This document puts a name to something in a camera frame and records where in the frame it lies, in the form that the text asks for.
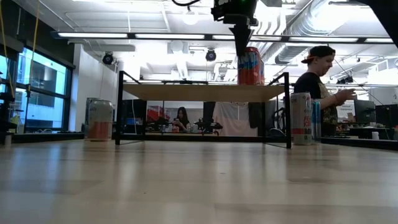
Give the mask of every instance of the shelf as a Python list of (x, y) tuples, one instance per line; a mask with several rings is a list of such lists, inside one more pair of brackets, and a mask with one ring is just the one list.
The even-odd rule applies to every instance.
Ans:
[(267, 102), (284, 92), (283, 86), (256, 85), (136, 85), (123, 90), (153, 101)]

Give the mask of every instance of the black metal frame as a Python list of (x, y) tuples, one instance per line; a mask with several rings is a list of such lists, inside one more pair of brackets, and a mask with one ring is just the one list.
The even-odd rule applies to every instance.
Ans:
[(283, 74), (279, 75), (277, 78), (273, 79), (268, 85), (275, 84), (281, 78), (284, 78), (284, 93), (285, 93), (285, 110), (286, 110), (286, 136), (283, 138), (270, 138), (265, 135), (265, 122), (264, 119), (266, 117), (265, 111), (265, 103), (262, 103), (262, 131), (263, 134), (261, 137), (219, 137), (219, 136), (168, 136), (168, 135), (159, 135), (159, 136), (151, 136), (145, 135), (146, 130), (146, 116), (142, 121), (143, 125), (143, 132), (142, 135), (136, 134), (123, 134), (122, 133), (122, 107), (123, 104), (123, 84), (125, 83), (124, 76), (128, 76), (133, 81), (135, 81), (138, 85), (141, 83), (131, 77), (125, 71), (119, 72), (119, 80), (118, 80), (118, 110), (116, 112), (116, 133), (114, 135), (115, 144), (120, 145), (121, 140), (138, 140), (138, 141), (210, 141), (210, 142), (262, 142), (262, 143), (276, 143), (276, 142), (285, 142), (286, 148), (290, 149), (292, 147), (292, 135), (290, 130), (290, 94), (289, 94), (289, 73), (284, 72)]

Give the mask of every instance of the woman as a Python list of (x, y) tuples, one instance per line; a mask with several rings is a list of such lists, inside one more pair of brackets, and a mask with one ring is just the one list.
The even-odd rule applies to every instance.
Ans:
[(173, 125), (178, 126), (180, 131), (186, 131), (189, 120), (187, 110), (183, 106), (178, 109), (176, 119), (178, 119), (178, 121), (174, 121)]

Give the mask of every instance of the wooden floor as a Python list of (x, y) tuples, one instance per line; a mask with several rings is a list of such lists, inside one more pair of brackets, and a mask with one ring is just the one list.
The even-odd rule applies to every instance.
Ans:
[(0, 223), (398, 223), (398, 154), (65, 141), (0, 149)]

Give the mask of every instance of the computer monitor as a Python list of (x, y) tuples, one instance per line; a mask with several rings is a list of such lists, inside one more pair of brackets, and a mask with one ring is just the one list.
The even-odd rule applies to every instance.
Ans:
[(398, 126), (398, 105), (376, 106), (376, 121), (386, 127), (394, 128)]
[(373, 101), (354, 100), (354, 107), (357, 123), (376, 122), (376, 105)]

